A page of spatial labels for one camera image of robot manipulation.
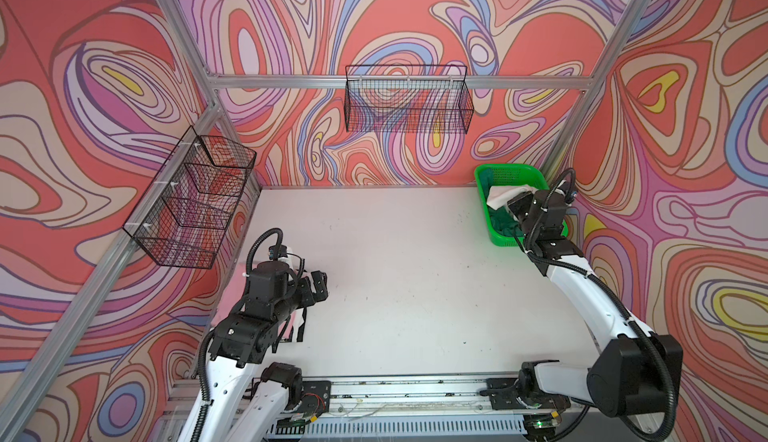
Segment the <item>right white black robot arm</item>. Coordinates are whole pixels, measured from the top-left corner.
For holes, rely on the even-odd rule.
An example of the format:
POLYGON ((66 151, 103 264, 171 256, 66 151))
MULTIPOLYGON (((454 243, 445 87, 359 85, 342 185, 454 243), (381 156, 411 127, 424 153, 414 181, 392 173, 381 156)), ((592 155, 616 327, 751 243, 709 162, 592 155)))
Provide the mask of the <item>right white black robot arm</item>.
POLYGON ((572 190, 524 189, 503 200, 523 232, 520 247, 570 301, 598 350, 588 366, 536 361, 522 365, 513 390, 533 405, 563 396, 584 409, 619 419, 643 441, 665 441, 677 415, 683 348, 636 317, 563 234, 572 190))

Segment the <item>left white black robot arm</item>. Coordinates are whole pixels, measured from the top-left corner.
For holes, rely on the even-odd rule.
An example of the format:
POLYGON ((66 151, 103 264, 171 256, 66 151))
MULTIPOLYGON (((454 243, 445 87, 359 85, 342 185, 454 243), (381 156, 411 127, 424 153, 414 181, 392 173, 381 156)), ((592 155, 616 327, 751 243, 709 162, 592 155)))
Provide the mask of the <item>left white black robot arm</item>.
POLYGON ((264 441, 272 427, 305 427, 326 413, 329 384, 306 385, 299 367, 264 360, 292 316, 327 297, 326 273, 306 272, 281 229, 258 236, 247 253, 241 297, 199 347, 199 392, 179 440, 264 441))

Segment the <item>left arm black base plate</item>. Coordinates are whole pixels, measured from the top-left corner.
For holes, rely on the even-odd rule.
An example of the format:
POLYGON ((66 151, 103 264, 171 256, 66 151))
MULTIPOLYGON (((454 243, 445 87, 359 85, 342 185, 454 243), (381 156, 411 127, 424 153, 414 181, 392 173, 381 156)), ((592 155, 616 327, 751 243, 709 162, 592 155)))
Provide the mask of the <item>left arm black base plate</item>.
POLYGON ((324 381, 282 383, 255 379, 252 403, 257 412, 298 413, 309 417, 327 412, 329 397, 330 385, 324 381))

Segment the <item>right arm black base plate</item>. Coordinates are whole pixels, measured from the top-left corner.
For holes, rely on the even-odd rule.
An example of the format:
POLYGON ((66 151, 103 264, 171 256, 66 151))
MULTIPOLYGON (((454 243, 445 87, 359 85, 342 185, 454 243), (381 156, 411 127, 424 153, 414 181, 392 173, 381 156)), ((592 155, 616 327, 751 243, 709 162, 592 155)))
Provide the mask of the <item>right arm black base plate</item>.
POLYGON ((493 410, 562 411, 571 407, 567 397, 541 392, 516 377, 489 378, 478 394, 489 399, 493 410))

